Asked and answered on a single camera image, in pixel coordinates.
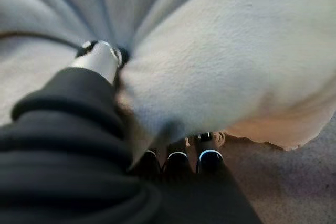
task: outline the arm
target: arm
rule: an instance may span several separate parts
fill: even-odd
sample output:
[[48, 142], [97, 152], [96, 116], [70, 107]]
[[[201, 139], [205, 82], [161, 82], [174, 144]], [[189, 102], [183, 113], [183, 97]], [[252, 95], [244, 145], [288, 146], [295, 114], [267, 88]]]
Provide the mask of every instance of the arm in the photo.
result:
[[125, 175], [132, 161], [101, 75], [67, 68], [19, 101], [0, 128], [1, 223], [147, 223], [155, 188]]

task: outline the floor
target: floor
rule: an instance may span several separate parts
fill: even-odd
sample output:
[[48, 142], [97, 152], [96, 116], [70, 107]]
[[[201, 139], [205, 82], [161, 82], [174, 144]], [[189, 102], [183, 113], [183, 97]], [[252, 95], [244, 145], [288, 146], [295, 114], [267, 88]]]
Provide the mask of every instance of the floor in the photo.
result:
[[336, 224], [336, 115], [298, 150], [229, 137], [220, 151], [265, 224]]

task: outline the gray carpet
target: gray carpet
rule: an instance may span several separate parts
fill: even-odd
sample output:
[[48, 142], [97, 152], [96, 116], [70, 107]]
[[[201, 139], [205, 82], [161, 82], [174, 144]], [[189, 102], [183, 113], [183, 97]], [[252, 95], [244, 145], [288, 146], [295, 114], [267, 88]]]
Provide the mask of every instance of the gray carpet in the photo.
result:
[[229, 137], [221, 152], [265, 224], [336, 223], [336, 115], [295, 151]]

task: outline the gray fabric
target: gray fabric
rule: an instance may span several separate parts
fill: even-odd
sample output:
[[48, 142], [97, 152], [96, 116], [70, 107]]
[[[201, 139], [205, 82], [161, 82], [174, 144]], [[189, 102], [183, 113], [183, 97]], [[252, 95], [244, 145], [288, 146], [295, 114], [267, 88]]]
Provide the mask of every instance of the gray fabric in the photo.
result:
[[0, 122], [72, 61], [71, 45], [103, 39], [131, 53], [118, 103], [136, 158], [221, 129], [297, 148], [336, 109], [335, 2], [0, 0]]

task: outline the black jacket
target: black jacket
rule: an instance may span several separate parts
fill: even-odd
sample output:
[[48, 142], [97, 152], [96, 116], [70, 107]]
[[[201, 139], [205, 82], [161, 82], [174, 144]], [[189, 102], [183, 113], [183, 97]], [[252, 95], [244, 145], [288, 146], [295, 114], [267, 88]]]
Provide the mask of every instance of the black jacket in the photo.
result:
[[127, 175], [114, 88], [90, 70], [59, 72], [12, 118], [0, 129], [0, 223], [260, 223], [229, 171], [187, 182]]

